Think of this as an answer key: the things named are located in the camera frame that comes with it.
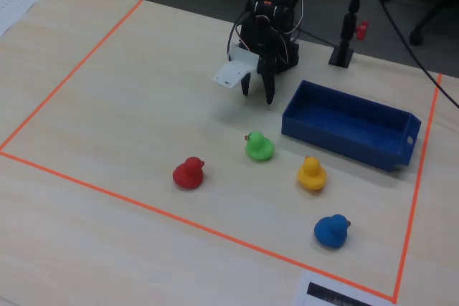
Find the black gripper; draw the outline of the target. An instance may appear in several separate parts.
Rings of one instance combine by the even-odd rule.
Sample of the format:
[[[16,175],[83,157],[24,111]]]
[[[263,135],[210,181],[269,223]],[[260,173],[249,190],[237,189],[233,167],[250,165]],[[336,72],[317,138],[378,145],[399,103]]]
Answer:
[[[264,15],[240,20],[241,60],[253,72],[262,76],[266,102],[271,104],[275,95],[275,73],[284,70],[284,36],[270,24]],[[251,73],[240,81],[242,94],[248,96]]]

